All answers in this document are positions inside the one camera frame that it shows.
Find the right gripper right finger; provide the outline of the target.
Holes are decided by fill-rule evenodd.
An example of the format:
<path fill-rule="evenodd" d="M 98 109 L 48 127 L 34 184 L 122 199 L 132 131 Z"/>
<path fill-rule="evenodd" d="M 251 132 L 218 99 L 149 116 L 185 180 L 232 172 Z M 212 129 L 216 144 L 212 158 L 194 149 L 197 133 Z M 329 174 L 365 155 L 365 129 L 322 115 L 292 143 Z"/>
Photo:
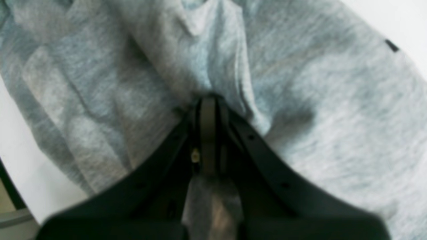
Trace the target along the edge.
<path fill-rule="evenodd" d="M 238 240 L 389 240 L 382 220 L 315 186 L 285 164 L 219 100 L 220 172 L 236 184 L 244 213 Z"/>

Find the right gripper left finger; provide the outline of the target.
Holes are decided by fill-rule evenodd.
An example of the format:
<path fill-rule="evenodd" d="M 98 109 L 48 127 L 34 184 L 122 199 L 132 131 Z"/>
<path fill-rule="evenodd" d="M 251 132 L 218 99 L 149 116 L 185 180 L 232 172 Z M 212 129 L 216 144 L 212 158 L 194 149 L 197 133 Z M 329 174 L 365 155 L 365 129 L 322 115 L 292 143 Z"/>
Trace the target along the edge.
<path fill-rule="evenodd" d="M 107 190 L 50 217 L 37 240 L 189 240 L 181 222 L 199 102 L 143 164 Z"/>

